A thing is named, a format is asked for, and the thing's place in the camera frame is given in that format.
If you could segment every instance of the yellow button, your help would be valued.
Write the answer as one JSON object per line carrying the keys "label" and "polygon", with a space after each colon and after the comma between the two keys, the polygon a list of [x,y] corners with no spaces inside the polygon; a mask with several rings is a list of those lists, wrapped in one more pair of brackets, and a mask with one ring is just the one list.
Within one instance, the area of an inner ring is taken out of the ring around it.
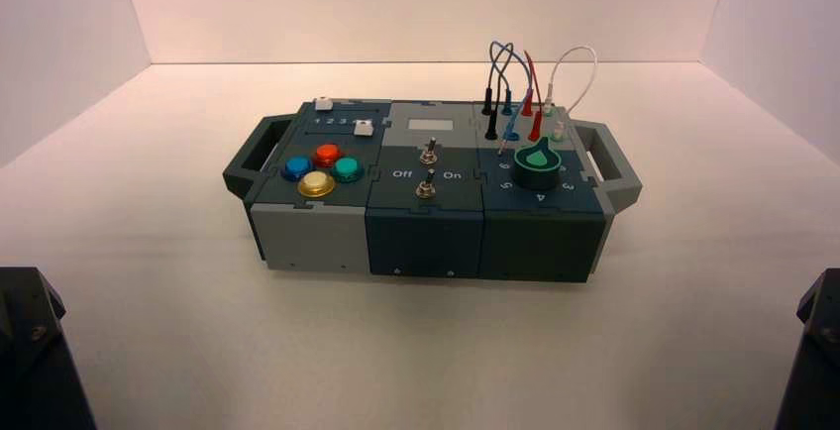
{"label": "yellow button", "polygon": [[323,197],[335,188],[336,180],[320,170],[309,172],[297,183],[297,191],[306,197]]}

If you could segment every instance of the white wall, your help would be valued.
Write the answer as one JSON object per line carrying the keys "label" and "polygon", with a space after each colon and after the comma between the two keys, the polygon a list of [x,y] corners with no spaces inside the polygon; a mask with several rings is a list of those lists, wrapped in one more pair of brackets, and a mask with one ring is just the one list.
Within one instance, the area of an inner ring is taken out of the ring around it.
{"label": "white wall", "polygon": [[131,0],[0,0],[0,165],[148,64]]}
{"label": "white wall", "polygon": [[718,75],[835,161],[840,161],[838,2],[720,0],[702,56]]}
{"label": "white wall", "polygon": [[715,0],[134,0],[154,62],[484,60],[492,38],[550,59],[697,60]]}

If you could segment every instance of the white cable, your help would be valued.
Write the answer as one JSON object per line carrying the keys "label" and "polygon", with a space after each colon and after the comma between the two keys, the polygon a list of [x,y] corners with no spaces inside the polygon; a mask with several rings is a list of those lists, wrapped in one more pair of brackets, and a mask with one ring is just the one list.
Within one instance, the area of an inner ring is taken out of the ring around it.
{"label": "white cable", "polygon": [[578,103],[586,96],[586,93],[589,91],[589,88],[592,86],[592,83],[595,82],[595,75],[598,72],[598,54],[595,52],[590,46],[576,46],[572,47],[571,49],[567,50],[564,54],[560,55],[560,58],[555,62],[554,69],[552,70],[551,80],[549,81],[549,91],[546,95],[546,104],[551,107],[552,102],[552,93],[554,91],[554,75],[557,73],[557,68],[560,66],[560,62],[562,62],[569,54],[576,51],[588,51],[592,55],[592,74],[589,76],[589,83],[586,84],[586,88],[583,89],[583,92],[580,96],[575,100],[575,103],[572,103],[572,106],[566,110],[567,113],[572,113],[572,110],[578,106]]}

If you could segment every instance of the red button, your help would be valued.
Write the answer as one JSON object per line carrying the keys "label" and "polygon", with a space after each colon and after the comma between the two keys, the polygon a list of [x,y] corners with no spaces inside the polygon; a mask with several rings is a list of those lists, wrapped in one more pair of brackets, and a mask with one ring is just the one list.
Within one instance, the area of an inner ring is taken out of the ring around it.
{"label": "red button", "polygon": [[315,150],[313,161],[319,167],[332,167],[341,156],[338,145],[321,145]]}

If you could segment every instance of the push button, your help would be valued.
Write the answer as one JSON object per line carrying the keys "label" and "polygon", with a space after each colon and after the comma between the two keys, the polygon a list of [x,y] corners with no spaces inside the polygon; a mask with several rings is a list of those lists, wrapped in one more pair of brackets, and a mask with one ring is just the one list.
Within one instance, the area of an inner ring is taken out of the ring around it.
{"label": "push button", "polygon": [[318,167],[332,167],[342,156],[338,145],[321,145],[315,150],[315,165]]}
{"label": "push button", "polygon": [[297,191],[305,197],[323,197],[336,188],[336,181],[321,170],[313,170],[297,183]]}
{"label": "push button", "polygon": [[312,161],[303,156],[296,156],[286,162],[286,166],[280,172],[287,180],[297,182],[304,174],[312,170]]}
{"label": "push button", "polygon": [[362,177],[364,171],[355,158],[346,157],[336,161],[331,172],[339,182],[354,182]]}

